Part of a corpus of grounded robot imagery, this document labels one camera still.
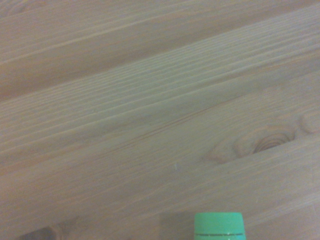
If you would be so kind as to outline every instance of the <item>bottle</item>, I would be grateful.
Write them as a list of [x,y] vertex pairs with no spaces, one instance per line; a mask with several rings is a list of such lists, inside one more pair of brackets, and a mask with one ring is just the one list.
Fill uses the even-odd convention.
[[194,216],[194,240],[246,240],[240,212],[200,212]]

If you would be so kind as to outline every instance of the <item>green cap ridges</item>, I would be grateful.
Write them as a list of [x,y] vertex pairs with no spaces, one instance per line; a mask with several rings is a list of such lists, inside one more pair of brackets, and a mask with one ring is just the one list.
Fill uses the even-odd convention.
[[201,212],[194,217],[194,240],[246,240],[240,212]]

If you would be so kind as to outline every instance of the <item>green bottle cap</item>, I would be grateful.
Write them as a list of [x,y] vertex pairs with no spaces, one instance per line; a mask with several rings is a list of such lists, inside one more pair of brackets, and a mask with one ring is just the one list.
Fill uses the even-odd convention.
[[240,212],[202,212],[194,217],[194,240],[246,240]]

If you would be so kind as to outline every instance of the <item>bottle cap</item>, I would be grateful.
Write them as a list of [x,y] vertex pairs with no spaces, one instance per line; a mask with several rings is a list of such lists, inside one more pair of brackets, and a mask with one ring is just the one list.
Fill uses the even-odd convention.
[[194,217],[194,240],[245,240],[240,212],[202,212]]

